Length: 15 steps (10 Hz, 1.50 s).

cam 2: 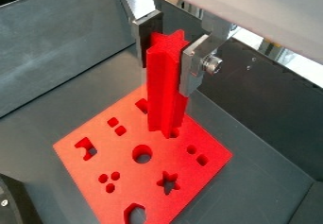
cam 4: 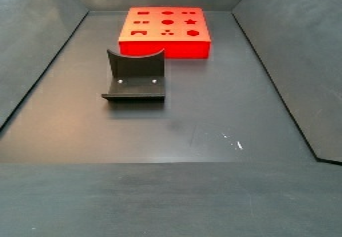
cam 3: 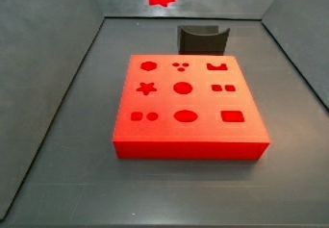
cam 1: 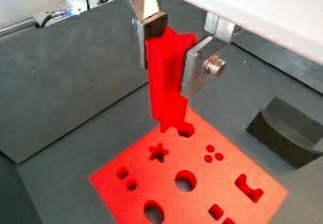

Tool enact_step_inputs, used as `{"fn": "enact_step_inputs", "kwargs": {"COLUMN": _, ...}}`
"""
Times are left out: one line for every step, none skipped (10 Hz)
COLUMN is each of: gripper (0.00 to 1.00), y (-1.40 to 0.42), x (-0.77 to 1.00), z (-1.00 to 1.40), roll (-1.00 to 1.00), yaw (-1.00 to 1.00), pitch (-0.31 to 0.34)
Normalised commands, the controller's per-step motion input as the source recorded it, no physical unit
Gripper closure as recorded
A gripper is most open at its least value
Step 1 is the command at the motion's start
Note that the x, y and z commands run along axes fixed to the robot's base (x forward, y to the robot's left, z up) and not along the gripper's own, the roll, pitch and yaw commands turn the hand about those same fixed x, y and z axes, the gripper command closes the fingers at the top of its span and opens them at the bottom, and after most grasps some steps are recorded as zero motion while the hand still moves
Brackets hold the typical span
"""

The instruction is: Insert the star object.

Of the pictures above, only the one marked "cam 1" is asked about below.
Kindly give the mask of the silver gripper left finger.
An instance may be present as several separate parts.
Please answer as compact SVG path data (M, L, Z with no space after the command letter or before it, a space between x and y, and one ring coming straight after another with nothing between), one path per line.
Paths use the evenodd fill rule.
M160 10L158 0L128 0L135 12L140 66L148 69L146 40L160 37L168 23L168 15Z

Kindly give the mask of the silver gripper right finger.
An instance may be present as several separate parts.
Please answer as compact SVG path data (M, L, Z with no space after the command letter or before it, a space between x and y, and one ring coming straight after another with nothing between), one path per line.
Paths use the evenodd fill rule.
M219 54L236 35L235 27L234 23L216 14L207 13L204 30L211 33L211 36L200 40L186 55L180 89L186 97L191 97L203 87L208 75L218 77L222 74L226 61Z

